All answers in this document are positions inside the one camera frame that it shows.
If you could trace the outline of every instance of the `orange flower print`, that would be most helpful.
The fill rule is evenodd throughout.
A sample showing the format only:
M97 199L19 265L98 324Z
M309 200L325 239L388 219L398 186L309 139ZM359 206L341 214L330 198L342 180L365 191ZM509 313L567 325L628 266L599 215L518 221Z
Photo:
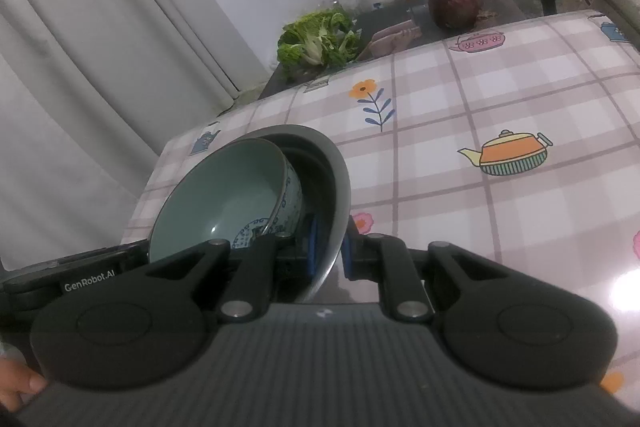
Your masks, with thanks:
M383 99L380 99L382 93L385 92L385 88L381 87L378 90L378 93L373 96L373 93L378 89L376 85L376 81L373 78L369 78L368 80L363 80L362 82L358 82L355 86L351 87L349 92L349 96L352 98L357 98L358 103L366 104L362 110L368 114L375 115L375 117L370 118L367 117L364 119L366 123L370 123L372 125L377 125L380 127L380 132L382 132L382 126L396 113L395 109L389 109L386 116L383 115L383 111L389 106L391 103L391 99L386 99L385 103L382 103Z
M607 373L602 381L600 387L610 394L617 393L622 385L625 383L625 377L619 371L613 373Z
M360 212L359 214L355 214L353 220L358 228L358 232L360 233L369 233L371 232L371 227L373 227L373 217L371 214L367 214L366 212Z
M355 86L351 87L349 96L351 98L362 98L376 90L376 81L373 78L358 82Z

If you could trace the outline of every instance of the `pink checkered tablecloth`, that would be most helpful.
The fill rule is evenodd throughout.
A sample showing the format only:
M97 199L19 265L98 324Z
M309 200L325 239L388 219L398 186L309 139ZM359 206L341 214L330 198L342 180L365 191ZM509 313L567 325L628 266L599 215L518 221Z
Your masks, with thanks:
M175 185L214 150L270 125L313 127L345 158L363 232L413 248L450 241L602 306L619 333L607 381L640 409L640 54L624 40L606 17L573 12L255 102L166 145L123 243L148 236ZM458 153L504 129L548 137L543 164L489 176ZM372 283L345 280L340 263L329 283L355 301L378 299Z

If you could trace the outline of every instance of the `ceramic bowl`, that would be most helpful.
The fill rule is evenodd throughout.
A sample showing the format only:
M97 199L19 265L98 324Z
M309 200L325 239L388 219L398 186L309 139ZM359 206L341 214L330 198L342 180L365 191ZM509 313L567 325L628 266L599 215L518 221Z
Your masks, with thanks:
M349 171L342 154L324 134L302 125L263 127L245 135L276 144L296 170L305 197L305 214L318 227L307 244L311 282L296 302L313 302L329 276L347 231L351 210Z
M151 233L149 261L209 239L248 247L262 233L294 233L302 188L275 144L241 139L196 165L175 187Z

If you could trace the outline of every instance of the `green vegetable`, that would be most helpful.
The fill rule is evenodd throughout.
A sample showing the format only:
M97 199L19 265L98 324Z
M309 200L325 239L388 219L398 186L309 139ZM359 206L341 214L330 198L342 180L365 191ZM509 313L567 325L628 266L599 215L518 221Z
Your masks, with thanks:
M278 60L283 64L294 65L299 63L304 54L302 44L281 44L278 47Z
M284 26L278 40L278 60L284 66L344 66L356 57L358 36L349 16L339 9L303 15Z

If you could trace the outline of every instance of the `pink flower print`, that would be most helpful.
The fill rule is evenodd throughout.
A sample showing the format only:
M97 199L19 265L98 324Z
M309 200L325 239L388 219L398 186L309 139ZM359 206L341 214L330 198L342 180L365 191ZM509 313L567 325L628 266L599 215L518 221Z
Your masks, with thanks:
M636 233L634 236L634 253L640 261L640 232Z
M360 233L369 233L371 232L371 227L373 227L373 217L371 214L367 214L366 212L360 212L359 214L355 214L353 220L358 227L358 232Z

